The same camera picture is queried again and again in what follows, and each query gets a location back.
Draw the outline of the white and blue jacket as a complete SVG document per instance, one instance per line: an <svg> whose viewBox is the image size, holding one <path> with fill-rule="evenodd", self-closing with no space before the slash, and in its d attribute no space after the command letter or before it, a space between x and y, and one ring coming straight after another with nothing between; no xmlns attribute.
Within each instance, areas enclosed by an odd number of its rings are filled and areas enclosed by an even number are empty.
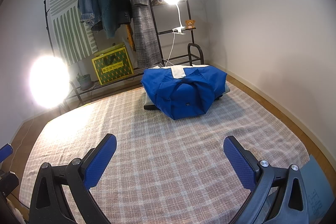
<svg viewBox="0 0 336 224"><path fill-rule="evenodd" d="M229 92L227 73L210 65L146 69L141 80L147 100L173 120L206 114Z"/></svg>

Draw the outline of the plaid bed blanket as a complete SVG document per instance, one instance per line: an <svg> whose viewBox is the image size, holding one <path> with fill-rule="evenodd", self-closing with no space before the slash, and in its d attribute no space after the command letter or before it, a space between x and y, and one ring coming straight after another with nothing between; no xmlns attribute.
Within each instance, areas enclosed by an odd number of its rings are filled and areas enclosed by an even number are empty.
<svg viewBox="0 0 336 224"><path fill-rule="evenodd" d="M145 110L144 100L138 88L48 122L27 160L20 201L30 204L42 163L66 165L106 134L117 149L91 194L112 223L228 223L249 194L224 155L229 135L272 166L309 161L298 137L233 85L194 118L175 121Z"/></svg>

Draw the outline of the folded black garment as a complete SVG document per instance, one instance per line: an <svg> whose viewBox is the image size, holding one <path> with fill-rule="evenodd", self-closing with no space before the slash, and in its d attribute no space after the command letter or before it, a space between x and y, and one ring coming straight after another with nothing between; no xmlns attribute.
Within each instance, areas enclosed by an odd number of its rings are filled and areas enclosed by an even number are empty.
<svg viewBox="0 0 336 224"><path fill-rule="evenodd" d="M219 100L222 96L224 96L224 94L227 94L229 92L230 92L230 87L228 86L228 84L225 84L224 93L218 96L215 100ZM158 110L157 106L155 106L155 104L151 101L151 99L149 98L147 94L145 96L145 103L144 103L143 108L145 110Z"/></svg>

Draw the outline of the small potted plant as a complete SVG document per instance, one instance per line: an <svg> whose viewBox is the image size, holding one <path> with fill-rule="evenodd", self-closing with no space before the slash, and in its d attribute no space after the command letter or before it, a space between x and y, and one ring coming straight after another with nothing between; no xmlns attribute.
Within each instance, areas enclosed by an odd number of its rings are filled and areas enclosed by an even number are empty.
<svg viewBox="0 0 336 224"><path fill-rule="evenodd" d="M81 90L88 90L93 86L93 81L91 79L90 74L82 75L80 73L77 74L76 79L80 85Z"/></svg>

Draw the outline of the yellow green storage box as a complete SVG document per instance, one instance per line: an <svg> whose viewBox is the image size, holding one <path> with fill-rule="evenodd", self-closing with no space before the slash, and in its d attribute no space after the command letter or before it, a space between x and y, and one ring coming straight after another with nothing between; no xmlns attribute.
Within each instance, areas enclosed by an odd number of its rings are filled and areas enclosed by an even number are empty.
<svg viewBox="0 0 336 224"><path fill-rule="evenodd" d="M125 44L117 44L95 53L92 65L100 85L107 85L134 74Z"/></svg>

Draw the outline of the hanging grey plaid coat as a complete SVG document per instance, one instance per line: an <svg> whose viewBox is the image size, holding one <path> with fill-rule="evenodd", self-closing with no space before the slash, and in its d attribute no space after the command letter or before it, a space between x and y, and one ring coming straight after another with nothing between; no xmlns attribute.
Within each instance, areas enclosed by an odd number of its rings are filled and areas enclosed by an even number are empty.
<svg viewBox="0 0 336 224"><path fill-rule="evenodd" d="M152 67L162 58L149 0L131 0L131 7L137 65L139 68Z"/></svg>

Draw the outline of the green striped white cloth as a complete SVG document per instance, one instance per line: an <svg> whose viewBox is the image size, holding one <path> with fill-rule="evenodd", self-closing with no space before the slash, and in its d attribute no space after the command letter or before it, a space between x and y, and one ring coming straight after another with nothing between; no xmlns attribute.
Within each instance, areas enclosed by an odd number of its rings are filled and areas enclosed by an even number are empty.
<svg viewBox="0 0 336 224"><path fill-rule="evenodd" d="M60 57L67 65L98 51L93 31L80 22L78 0L49 0L49 12Z"/></svg>

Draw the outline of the hanging teal jacket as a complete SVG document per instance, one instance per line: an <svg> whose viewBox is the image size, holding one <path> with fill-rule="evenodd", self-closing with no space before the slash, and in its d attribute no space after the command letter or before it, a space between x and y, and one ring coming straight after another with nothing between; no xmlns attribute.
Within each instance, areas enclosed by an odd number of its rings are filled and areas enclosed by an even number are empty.
<svg viewBox="0 0 336 224"><path fill-rule="evenodd" d="M100 6L102 27L105 30L106 37L112 39L117 31L114 0L98 0L98 4Z"/></svg>

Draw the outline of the small teddy bear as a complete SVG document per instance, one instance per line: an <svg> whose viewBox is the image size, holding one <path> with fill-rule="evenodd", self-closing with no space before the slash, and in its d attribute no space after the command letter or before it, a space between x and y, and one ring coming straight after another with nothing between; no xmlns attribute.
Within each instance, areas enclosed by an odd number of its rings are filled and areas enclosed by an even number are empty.
<svg viewBox="0 0 336 224"><path fill-rule="evenodd" d="M187 30L193 30L195 29L195 20L189 19L185 21L186 29Z"/></svg>

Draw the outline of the hanging blue denim jacket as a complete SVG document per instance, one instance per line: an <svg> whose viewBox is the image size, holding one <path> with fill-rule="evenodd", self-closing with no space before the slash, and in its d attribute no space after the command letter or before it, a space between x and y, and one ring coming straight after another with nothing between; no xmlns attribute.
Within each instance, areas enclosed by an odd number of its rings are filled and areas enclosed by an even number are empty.
<svg viewBox="0 0 336 224"><path fill-rule="evenodd" d="M78 0L77 7L80 10L81 23L85 23L93 32L103 29L98 0Z"/></svg>

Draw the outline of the brown shoes on shelf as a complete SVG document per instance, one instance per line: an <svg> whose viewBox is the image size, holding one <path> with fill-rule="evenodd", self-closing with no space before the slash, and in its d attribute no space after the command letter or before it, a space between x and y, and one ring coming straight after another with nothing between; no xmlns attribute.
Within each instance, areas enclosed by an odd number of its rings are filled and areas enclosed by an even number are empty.
<svg viewBox="0 0 336 224"><path fill-rule="evenodd" d="M159 6L159 5L163 5L165 2L164 2L164 0L152 0L151 1L151 4L152 4L152 6Z"/></svg>

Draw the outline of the black bed rail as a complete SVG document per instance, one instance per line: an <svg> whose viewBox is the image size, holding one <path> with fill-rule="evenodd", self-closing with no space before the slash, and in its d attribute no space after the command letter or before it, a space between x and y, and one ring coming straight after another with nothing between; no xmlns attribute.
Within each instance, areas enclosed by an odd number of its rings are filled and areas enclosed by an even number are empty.
<svg viewBox="0 0 336 224"><path fill-rule="evenodd" d="M205 64L203 51L198 44L188 43L187 54L188 54L190 66L192 66L195 61L200 62L201 65Z"/></svg>

